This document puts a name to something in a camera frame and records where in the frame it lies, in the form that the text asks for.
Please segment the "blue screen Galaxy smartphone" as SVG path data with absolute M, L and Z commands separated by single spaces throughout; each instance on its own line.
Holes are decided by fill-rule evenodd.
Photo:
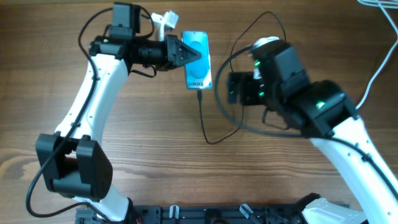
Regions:
M 212 88 L 208 34 L 202 30 L 184 30 L 182 42 L 201 53 L 201 57 L 184 66 L 186 86 L 189 90 Z

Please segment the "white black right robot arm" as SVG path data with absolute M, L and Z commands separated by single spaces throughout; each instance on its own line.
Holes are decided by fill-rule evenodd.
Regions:
M 371 141 L 363 119 L 333 81 L 311 82 L 292 45 L 266 37 L 247 46 L 252 72 L 232 73 L 244 105 L 264 105 L 298 138 L 308 139 L 337 169 L 359 202 L 353 210 L 318 194 L 300 202 L 307 223 L 396 223 L 397 178 Z

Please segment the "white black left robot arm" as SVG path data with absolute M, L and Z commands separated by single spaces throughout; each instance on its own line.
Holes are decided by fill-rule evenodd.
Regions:
M 132 200 L 113 185 L 113 167 L 101 148 L 107 117 L 133 65 L 166 72 L 201 55 L 172 35 L 178 22 L 173 11 L 159 15 L 121 2 L 110 11 L 104 34 L 83 49 L 88 68 L 72 107 L 53 134 L 36 141 L 37 178 L 50 192 L 90 208 L 98 223 L 140 223 Z

